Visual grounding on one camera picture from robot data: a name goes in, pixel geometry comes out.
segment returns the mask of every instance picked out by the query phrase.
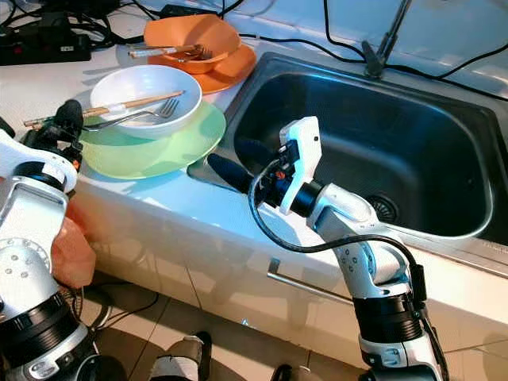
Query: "dish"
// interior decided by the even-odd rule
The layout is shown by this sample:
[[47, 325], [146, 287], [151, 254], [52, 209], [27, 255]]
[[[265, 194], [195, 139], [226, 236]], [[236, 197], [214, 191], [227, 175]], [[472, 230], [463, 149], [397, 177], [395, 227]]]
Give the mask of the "dish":
[[201, 159], [215, 148], [224, 132], [224, 114], [203, 101], [185, 129], [163, 139], [138, 139], [115, 129], [83, 132], [83, 158], [102, 175], [125, 180], [146, 179]]
[[[167, 65], [164, 57], [149, 57], [149, 64]], [[251, 74], [256, 66], [256, 54], [247, 45], [241, 45], [231, 56], [221, 61], [212, 71], [193, 74], [203, 94], [212, 94], [235, 86]]]
[[144, 42], [147, 46], [200, 44], [210, 50], [212, 57], [208, 60], [189, 60], [180, 63], [178, 58], [185, 58], [185, 54], [163, 56], [166, 64], [191, 74], [202, 74], [214, 69], [241, 45], [237, 31], [214, 14], [168, 17], [150, 21], [144, 28]]
[[[118, 104], [134, 99], [162, 95], [183, 90], [179, 95], [179, 104], [169, 119], [152, 115], [125, 121], [112, 127], [141, 139], [159, 139], [168, 136], [187, 125], [189, 118], [196, 111], [202, 99], [201, 87], [196, 79], [184, 71], [163, 65], [139, 65], [115, 71], [101, 79], [90, 95], [92, 107]], [[164, 101], [146, 106], [119, 110], [116, 113], [104, 114], [107, 121], [133, 114], [139, 110], [157, 110]]]

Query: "bowl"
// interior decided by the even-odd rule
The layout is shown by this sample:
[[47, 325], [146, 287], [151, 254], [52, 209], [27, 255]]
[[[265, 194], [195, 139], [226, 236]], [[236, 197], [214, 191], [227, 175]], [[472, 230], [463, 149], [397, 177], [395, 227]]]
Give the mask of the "bowl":
[[237, 31], [214, 14], [169, 17], [150, 21], [144, 29], [144, 42], [148, 46], [179, 46], [200, 44], [212, 52], [208, 60], [190, 60], [183, 53], [164, 55], [167, 64], [191, 74], [203, 74], [214, 69], [222, 60], [241, 45]]
[[[201, 103], [201, 87], [186, 72], [163, 65], [127, 67], [101, 79], [91, 92], [90, 104], [92, 107], [107, 106], [168, 94], [177, 90], [183, 90], [183, 94], [176, 97], [179, 104], [173, 115], [168, 119], [147, 115], [110, 127], [132, 137], [159, 139], [184, 128]], [[104, 114], [101, 117], [110, 121], [140, 110], [155, 111], [164, 102], [166, 101], [154, 102], [150, 105], [128, 109], [120, 113]]]

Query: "orange bowl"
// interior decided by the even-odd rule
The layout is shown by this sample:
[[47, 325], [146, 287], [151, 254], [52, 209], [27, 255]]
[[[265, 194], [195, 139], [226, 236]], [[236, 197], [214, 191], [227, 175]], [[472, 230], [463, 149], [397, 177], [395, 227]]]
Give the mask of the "orange bowl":
[[203, 74], [214, 69], [224, 58], [235, 52], [241, 45], [237, 31], [214, 14], [169, 17], [150, 21], [144, 28], [144, 42], [147, 46], [179, 46], [200, 44], [212, 52], [208, 60], [178, 62], [183, 53], [161, 58], [167, 64], [191, 74]]

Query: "plate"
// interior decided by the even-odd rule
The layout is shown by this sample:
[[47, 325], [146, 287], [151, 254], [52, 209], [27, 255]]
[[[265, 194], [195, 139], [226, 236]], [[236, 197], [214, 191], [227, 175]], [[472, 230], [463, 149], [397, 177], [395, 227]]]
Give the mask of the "plate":
[[184, 168], [207, 155], [225, 131], [224, 114], [202, 101], [187, 126], [158, 140], [131, 137], [115, 129], [83, 132], [83, 158], [101, 175], [146, 179]]
[[[149, 64], [170, 65], [164, 56], [149, 57]], [[222, 60], [212, 71], [191, 74], [201, 85], [203, 94], [226, 90], [243, 81], [256, 66], [256, 54], [247, 45], [241, 45], [231, 56]]]
[[[144, 115], [124, 121], [114, 127], [133, 137], [159, 139], [184, 128], [199, 107], [202, 90], [192, 75], [164, 65], [126, 67], [107, 75], [94, 86], [90, 94], [90, 104], [92, 107], [114, 105], [119, 102], [168, 94], [177, 90], [183, 90], [183, 94], [177, 97], [178, 106], [169, 118], [162, 119], [153, 115]], [[111, 121], [136, 111], [156, 111], [164, 102], [121, 110], [119, 113], [107, 113], [102, 115], [101, 119]]]

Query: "cabinet door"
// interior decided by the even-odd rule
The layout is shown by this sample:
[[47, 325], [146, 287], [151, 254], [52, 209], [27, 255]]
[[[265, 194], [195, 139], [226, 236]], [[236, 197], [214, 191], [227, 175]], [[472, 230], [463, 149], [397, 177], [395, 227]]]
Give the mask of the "cabinet door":
[[315, 352], [364, 368], [358, 326], [351, 305], [334, 302], [267, 277], [272, 258], [277, 272], [348, 297], [338, 267], [329, 274], [310, 269], [313, 260], [268, 242], [235, 237], [217, 227], [185, 232], [185, 261], [204, 310]]
[[97, 253], [97, 269], [198, 306], [182, 253], [173, 245], [171, 215], [99, 192], [80, 183], [68, 211]]

